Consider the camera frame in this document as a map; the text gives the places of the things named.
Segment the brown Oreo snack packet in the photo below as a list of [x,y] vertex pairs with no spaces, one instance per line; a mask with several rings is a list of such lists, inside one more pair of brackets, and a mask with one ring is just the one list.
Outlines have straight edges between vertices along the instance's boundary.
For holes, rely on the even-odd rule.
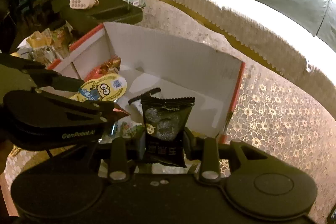
[[114,121],[119,121],[122,118],[130,116],[130,113],[124,110],[120,105],[117,103],[114,103],[114,108],[113,108],[113,117]]

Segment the yellow minion snack packet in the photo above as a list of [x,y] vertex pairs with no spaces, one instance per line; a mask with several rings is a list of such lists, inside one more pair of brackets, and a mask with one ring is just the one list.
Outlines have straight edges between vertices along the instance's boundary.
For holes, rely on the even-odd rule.
[[127,90],[127,82],[117,73],[110,73],[98,79],[85,82],[70,99],[84,101],[115,101]]

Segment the pale green snack packet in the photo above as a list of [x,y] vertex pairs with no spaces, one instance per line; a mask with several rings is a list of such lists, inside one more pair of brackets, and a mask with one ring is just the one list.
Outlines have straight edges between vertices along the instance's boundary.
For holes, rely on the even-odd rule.
[[117,121],[114,133],[116,137],[122,137],[124,139],[135,138],[138,133],[142,133],[144,130],[144,125],[132,121],[131,119],[123,118]]

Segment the red checkered snack packet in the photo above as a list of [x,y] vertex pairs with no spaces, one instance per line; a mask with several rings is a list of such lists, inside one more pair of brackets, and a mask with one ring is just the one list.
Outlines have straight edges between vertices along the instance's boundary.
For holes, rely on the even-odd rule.
[[119,73],[121,66],[121,58],[117,55],[112,56],[109,60],[104,63],[94,67],[84,78],[84,81],[87,82],[92,79],[99,79],[104,75],[110,73]]

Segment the black cookie snack packet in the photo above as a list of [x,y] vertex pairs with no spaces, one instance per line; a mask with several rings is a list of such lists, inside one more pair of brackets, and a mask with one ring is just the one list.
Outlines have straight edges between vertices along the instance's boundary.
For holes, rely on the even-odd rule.
[[194,97],[142,100],[145,153],[148,164],[184,168],[183,130],[195,104]]

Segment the yellow snack bag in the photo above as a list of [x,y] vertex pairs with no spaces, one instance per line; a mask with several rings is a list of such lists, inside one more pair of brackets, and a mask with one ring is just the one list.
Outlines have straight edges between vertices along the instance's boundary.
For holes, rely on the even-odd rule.
[[33,49],[52,46],[54,44],[49,28],[45,29],[43,32],[35,31],[26,39],[26,41]]

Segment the red white cardboard box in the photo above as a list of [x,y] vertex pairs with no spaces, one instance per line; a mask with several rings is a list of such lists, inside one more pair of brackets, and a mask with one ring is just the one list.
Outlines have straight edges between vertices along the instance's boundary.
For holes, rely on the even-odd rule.
[[193,97],[190,130],[215,138],[235,108],[245,64],[211,46],[161,31],[123,23],[104,23],[83,36],[68,57],[51,69],[84,79],[112,56],[121,58],[127,90],[119,104],[152,88],[164,98]]

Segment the white lace sofa cover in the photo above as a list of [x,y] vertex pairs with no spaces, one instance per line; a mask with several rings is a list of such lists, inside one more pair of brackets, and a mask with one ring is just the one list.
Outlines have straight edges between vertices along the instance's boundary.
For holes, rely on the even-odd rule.
[[276,72],[335,116],[335,52],[317,36],[255,0],[161,0]]

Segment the black round tray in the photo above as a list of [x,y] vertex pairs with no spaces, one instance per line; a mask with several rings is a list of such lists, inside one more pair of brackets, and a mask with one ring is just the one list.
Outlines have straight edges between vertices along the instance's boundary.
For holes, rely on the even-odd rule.
[[143,19],[143,12],[123,0],[98,0],[98,5],[88,10],[70,8],[70,0],[53,0],[53,11],[60,13],[79,35],[84,35],[104,22],[136,24]]

